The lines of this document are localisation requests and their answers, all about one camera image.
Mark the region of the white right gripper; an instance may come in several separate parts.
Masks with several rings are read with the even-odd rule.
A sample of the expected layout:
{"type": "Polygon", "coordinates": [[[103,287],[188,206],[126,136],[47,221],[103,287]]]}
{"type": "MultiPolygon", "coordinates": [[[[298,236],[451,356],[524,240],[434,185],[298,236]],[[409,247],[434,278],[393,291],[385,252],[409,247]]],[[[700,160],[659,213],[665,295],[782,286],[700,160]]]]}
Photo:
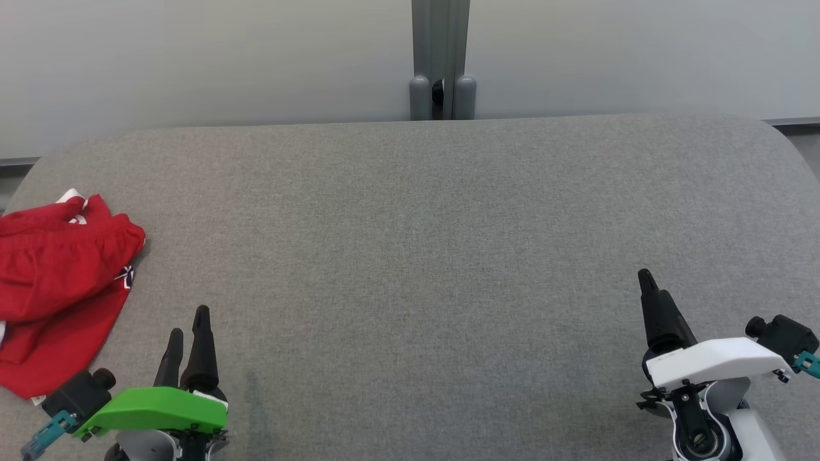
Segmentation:
{"type": "Polygon", "coordinates": [[[746,337],[697,344],[673,297],[659,288],[650,270],[639,270],[638,279],[648,347],[642,365],[653,385],[642,393],[638,408],[672,418],[673,391],[691,389],[714,418],[761,423],[746,393],[757,376],[773,375],[789,383],[792,370],[782,357],[746,337]]]}

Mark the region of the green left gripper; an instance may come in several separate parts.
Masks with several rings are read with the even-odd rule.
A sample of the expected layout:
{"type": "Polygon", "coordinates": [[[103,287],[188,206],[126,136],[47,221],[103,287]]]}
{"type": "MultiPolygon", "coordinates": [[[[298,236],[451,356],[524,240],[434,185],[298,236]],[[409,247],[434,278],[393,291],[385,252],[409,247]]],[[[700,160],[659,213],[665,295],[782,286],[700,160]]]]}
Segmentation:
{"type": "Polygon", "coordinates": [[[175,437],[179,448],[206,449],[227,427],[228,402],[210,394],[218,390],[216,345],[209,307],[197,307],[192,326],[193,344],[181,375],[184,333],[170,332],[168,344],[153,380],[154,386],[120,391],[96,410],[71,435],[87,441],[112,431],[159,431],[175,437]]]}

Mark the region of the grey partition post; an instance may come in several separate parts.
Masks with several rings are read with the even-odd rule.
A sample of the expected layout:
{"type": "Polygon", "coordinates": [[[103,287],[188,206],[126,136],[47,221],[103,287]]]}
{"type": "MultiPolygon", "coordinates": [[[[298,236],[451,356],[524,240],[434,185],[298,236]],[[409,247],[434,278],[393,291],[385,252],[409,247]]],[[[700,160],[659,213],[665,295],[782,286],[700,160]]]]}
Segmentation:
{"type": "Polygon", "coordinates": [[[414,122],[443,117],[446,26],[444,0],[412,0],[413,76],[408,93],[414,122]]]}
{"type": "Polygon", "coordinates": [[[477,80],[466,73],[470,0],[447,0],[443,119],[473,120],[477,80]]]}

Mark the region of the red shorts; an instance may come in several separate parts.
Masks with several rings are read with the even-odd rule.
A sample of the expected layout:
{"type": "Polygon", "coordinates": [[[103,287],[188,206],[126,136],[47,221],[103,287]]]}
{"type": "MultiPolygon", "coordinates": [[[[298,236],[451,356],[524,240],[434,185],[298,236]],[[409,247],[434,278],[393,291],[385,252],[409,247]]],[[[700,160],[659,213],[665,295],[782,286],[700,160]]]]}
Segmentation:
{"type": "Polygon", "coordinates": [[[99,195],[70,190],[57,202],[0,218],[0,321],[49,318],[111,283],[146,233],[99,195]]]}

